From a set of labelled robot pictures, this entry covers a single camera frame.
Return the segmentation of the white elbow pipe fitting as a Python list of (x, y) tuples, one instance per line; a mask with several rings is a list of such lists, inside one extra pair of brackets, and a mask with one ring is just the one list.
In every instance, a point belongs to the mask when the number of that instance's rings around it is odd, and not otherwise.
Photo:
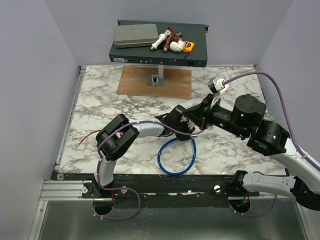
[(178, 42), (172, 41), (169, 45), (169, 49), (173, 52), (182, 52), (185, 48), (186, 43), (182, 40)]

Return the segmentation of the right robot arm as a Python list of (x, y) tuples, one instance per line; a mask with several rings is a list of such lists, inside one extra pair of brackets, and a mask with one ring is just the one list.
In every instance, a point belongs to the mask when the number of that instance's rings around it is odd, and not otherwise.
[(289, 176), (259, 175), (238, 170), (230, 183), (230, 191), (241, 196), (245, 192), (264, 192), (294, 198), (310, 210), (320, 209), (320, 164), (294, 143), (294, 137), (278, 123), (265, 120), (266, 105), (256, 97), (239, 96), (232, 110), (213, 101), (213, 95), (198, 105), (182, 111), (182, 115), (200, 130), (219, 127), (242, 140), (253, 151), (284, 165)]

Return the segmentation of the red cable lock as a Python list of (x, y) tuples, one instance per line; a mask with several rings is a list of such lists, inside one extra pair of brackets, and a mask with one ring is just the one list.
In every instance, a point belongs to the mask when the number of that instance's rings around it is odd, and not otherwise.
[(81, 145), (88, 137), (90, 137), (91, 135), (93, 134), (96, 134), (96, 133), (99, 133), (101, 130), (95, 130), (95, 131), (92, 131), (90, 133), (88, 133), (87, 135), (85, 135), (82, 140), (78, 143), (78, 146)]

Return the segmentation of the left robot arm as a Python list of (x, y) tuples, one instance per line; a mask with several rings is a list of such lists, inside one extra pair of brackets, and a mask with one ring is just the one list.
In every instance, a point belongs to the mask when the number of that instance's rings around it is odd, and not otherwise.
[[(93, 191), (101, 198), (107, 197), (114, 180), (116, 162), (121, 158), (136, 139), (157, 137), (167, 138), (167, 141), (158, 151), (158, 165), (166, 174), (178, 177), (187, 173), (194, 165), (197, 154), (196, 142), (191, 135), (195, 127), (183, 116), (185, 108), (181, 105), (174, 107), (169, 113), (156, 116), (150, 120), (129, 120), (124, 114), (117, 115), (95, 137), (97, 151), (100, 156), (97, 170), (94, 173)], [(161, 164), (161, 154), (166, 146), (176, 141), (191, 141), (192, 159), (188, 167), (180, 172), (169, 172)]]

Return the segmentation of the blue cable lock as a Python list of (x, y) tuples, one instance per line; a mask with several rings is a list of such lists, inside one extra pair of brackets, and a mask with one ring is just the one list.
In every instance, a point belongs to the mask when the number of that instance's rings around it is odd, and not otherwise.
[[(167, 175), (178, 177), (188, 173), (191, 168), (194, 166), (197, 157), (197, 145), (195, 141), (195, 137), (191, 137), (189, 147), (191, 147), (191, 154), (187, 157), (183, 155), (171, 154), (171, 158), (167, 157), (165, 159), (165, 165), (162, 162), (163, 153), (166, 151), (167, 147), (171, 146), (175, 142), (179, 142), (177, 137), (170, 139), (166, 143), (164, 143), (157, 153), (157, 163), (161, 171)], [(177, 170), (173, 167), (173, 164), (182, 164), (184, 169)]]

